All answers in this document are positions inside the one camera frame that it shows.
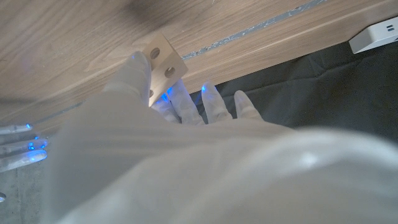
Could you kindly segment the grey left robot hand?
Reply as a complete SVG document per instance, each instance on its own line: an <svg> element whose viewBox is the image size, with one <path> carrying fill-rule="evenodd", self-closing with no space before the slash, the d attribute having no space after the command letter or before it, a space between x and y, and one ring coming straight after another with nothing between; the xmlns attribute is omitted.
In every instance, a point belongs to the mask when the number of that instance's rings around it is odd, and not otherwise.
<svg viewBox="0 0 398 224"><path fill-rule="evenodd" d="M131 55L53 138L42 223L396 223L397 144L265 122L237 91L233 118L182 82L149 106L151 65Z"/></svg>

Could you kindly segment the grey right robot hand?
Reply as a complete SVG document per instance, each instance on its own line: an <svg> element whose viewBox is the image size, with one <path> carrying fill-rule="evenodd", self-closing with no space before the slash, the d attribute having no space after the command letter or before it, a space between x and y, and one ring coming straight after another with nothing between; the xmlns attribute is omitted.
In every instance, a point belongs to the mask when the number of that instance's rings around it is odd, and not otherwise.
<svg viewBox="0 0 398 224"><path fill-rule="evenodd" d="M47 157L48 140L33 131L33 125L1 126L1 172L27 166Z"/></svg>

